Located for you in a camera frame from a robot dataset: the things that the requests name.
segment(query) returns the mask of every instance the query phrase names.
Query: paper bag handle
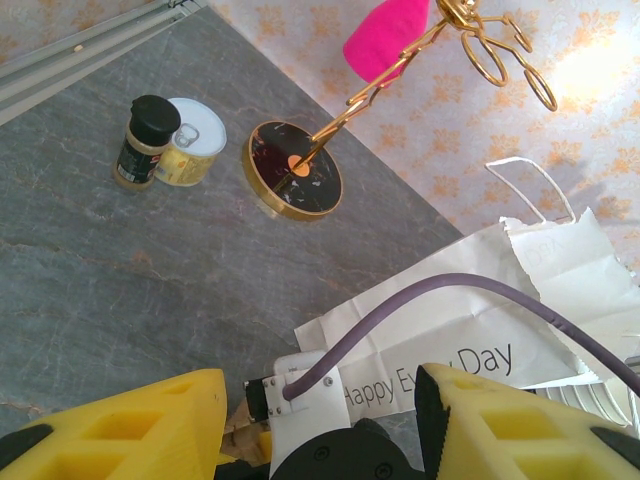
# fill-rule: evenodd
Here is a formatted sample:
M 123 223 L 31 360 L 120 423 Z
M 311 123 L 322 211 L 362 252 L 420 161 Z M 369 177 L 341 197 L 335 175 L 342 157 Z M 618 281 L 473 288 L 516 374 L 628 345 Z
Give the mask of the paper bag handle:
M 495 176 L 498 180 L 500 180 L 505 185 L 507 185 L 511 190 L 513 190 L 513 192 L 516 195 L 518 195 L 518 197 L 520 197 L 524 203 L 527 204 L 527 206 L 536 215 L 536 217 L 538 217 L 542 221 L 542 223 L 548 222 L 548 220 L 545 218 L 545 216 L 540 212 L 540 210 L 538 210 L 536 208 L 536 206 L 533 204 L 533 202 L 531 200 L 529 200 L 524 193 L 522 193 L 520 190 L 518 190 L 518 188 L 513 183 L 511 183 L 509 180 L 504 178 L 504 176 L 502 176 L 501 174 L 496 172 L 496 170 L 493 168 L 493 167 L 496 167 L 498 165 L 506 165 L 507 163 L 513 163 L 513 162 L 524 162 L 524 163 L 528 163 L 530 165 L 533 165 L 533 168 L 535 168 L 536 170 L 538 170 L 538 172 L 540 172 L 540 174 L 545 178 L 545 180 L 547 180 L 547 182 L 549 182 L 549 184 L 553 187 L 555 192 L 560 197 L 560 200 L 562 200 L 562 204 L 567 209 L 567 212 L 569 213 L 569 216 L 571 217 L 571 221 L 569 221 L 567 223 L 576 223 L 576 214 L 574 213 L 573 208 L 571 208 L 571 204 L 569 203 L 569 200 L 567 199 L 567 196 L 563 193 L 563 191 L 560 189 L 560 187 L 555 182 L 555 180 L 553 178 L 551 178 L 551 176 L 540 165 L 538 165 L 533 160 L 529 160 L 528 158 L 524 158 L 524 157 L 509 157 L 509 158 L 503 158 L 502 160 L 496 160 L 494 162 L 485 163 L 485 168 L 487 170 L 489 170 L 489 172 L 493 176 Z

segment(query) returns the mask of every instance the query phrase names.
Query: gold rim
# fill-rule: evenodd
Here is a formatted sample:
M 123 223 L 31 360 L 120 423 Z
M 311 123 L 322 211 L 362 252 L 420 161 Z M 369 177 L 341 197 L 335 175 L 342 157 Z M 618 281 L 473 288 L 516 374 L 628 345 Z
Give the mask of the gold rim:
M 280 197 L 278 197 L 278 195 L 276 195 L 273 192 L 273 190 L 271 190 L 271 188 L 269 188 L 269 186 L 262 179 L 262 177 L 258 173 L 258 169 L 256 168 L 256 164 L 253 161 L 253 157 L 251 155 L 251 144 L 252 144 L 252 140 L 253 140 L 256 132 L 260 129 L 260 127 L 262 127 L 263 125 L 266 125 L 268 123 L 286 123 L 288 125 L 291 125 L 291 126 L 293 126 L 295 128 L 298 128 L 298 129 L 302 130 L 307 135 L 309 135 L 309 133 L 304 128 L 301 128 L 301 127 L 299 127 L 298 125 L 296 125 L 294 123 L 277 122 L 277 121 L 274 121 L 274 120 L 272 120 L 270 122 L 261 123 L 256 128 L 254 128 L 253 132 L 251 132 L 251 135 L 249 136 L 247 142 L 245 143 L 244 148 L 243 148 L 243 152 L 242 152 L 242 165 L 244 167 L 244 172 L 245 172 L 245 175 L 247 176 L 247 180 L 249 181 L 249 184 L 251 185 L 253 190 L 258 194 L 258 196 L 262 199 L 262 201 L 264 203 L 269 205 L 269 207 L 271 207 L 277 213 L 279 213 L 280 215 L 284 215 L 285 217 L 292 218 L 294 220 L 304 220 L 304 221 L 319 220 L 322 217 L 324 217 L 325 215 L 333 212 L 338 207 L 338 205 L 340 205 L 340 202 L 342 201 L 342 193 L 343 193 L 342 174 L 340 173 L 340 169 L 338 168 L 338 165 L 336 164 L 335 160 L 333 159 L 333 156 L 324 147 L 322 148 L 322 150 L 324 150 L 327 153 L 327 155 L 329 155 L 329 158 L 331 159 L 331 161 L 336 166 L 336 171 L 338 172 L 338 177 L 340 178 L 340 197 L 338 198 L 338 201 L 336 202 L 336 204 L 332 208 L 330 208 L 329 210 L 325 210 L 323 212 L 315 212 L 314 213 L 314 212 L 307 212 L 305 210 L 301 210 L 299 208 L 296 208 L 296 207 L 288 204 L 284 200 L 282 200 Z

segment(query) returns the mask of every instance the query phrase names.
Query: gold metal holder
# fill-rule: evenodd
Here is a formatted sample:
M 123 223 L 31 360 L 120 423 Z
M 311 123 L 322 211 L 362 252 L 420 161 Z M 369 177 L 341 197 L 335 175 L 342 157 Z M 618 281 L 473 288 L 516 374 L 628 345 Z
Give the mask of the gold metal holder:
M 260 198 L 276 212 L 298 220 L 314 220 L 333 211 L 342 197 L 342 180 L 337 165 L 325 146 L 349 120 L 373 104 L 378 93 L 402 76 L 409 64 L 425 48 L 432 45 L 446 27 L 462 32 L 462 48 L 472 65 L 489 83 L 504 87 L 509 73 L 496 49 L 512 54 L 524 69 L 524 76 L 536 97 L 552 112 L 558 104 L 551 88 L 519 50 L 485 34 L 485 23 L 500 22 L 511 27 L 514 39 L 528 53 L 531 42 L 510 14 L 481 17 L 479 0 L 435 0 L 443 19 L 407 46 L 398 60 L 378 78 L 347 100 L 347 109 L 314 135 L 293 124 L 268 122 L 258 126 L 243 156 L 249 183 Z M 471 42 L 477 40 L 498 69 L 493 76 L 473 52 Z

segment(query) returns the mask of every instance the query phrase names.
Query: can lid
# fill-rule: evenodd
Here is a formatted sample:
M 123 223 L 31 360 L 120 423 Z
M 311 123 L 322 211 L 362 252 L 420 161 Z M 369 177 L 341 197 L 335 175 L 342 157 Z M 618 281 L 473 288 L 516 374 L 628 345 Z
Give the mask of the can lid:
M 131 105 L 131 133 L 150 147 L 166 145 L 180 128 L 180 112 L 165 98 L 143 95 Z
M 182 121 L 172 138 L 176 148 L 197 157 L 210 157 L 224 148 L 227 133 L 213 110 L 190 98 L 170 98 L 169 101 L 180 112 Z

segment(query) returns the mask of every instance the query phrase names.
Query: black jar lid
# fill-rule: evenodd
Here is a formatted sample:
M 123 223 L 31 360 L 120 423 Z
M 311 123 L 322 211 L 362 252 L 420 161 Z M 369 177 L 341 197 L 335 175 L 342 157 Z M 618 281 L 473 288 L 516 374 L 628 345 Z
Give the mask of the black jar lid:
M 169 100 L 143 95 L 133 101 L 129 129 L 139 142 L 150 147 L 166 145 L 178 128 L 180 112 Z

